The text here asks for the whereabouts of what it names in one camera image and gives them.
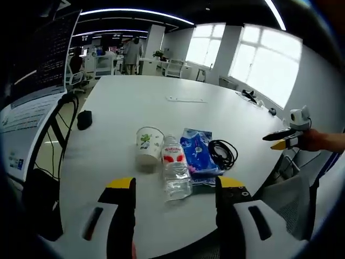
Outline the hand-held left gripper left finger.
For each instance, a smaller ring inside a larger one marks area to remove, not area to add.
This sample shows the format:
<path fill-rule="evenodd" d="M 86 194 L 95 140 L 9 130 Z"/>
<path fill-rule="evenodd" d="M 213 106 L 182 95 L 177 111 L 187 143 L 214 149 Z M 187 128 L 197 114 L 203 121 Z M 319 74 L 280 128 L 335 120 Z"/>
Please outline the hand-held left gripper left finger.
<path fill-rule="evenodd" d="M 69 219 L 52 243 L 59 258 L 135 258 L 136 179 L 115 179 Z"/>

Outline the person's right hand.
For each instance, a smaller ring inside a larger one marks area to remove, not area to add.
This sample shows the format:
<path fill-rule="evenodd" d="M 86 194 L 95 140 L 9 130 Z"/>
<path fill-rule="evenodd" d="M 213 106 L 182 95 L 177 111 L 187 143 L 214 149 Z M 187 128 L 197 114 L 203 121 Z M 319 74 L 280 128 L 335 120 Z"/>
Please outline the person's right hand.
<path fill-rule="evenodd" d="M 327 134 L 315 129 L 304 131 L 298 137 L 297 147 L 303 151 L 316 152 L 328 150 L 327 145 Z"/>

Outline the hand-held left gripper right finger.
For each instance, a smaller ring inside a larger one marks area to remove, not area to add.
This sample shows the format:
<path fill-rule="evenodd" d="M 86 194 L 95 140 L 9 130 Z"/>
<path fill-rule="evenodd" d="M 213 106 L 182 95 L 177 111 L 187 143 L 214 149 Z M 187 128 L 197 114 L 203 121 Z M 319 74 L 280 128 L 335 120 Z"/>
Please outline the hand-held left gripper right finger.
<path fill-rule="evenodd" d="M 286 221 L 242 182 L 218 176 L 215 183 L 220 258 L 296 258 L 303 251 L 307 241 L 293 237 Z"/>

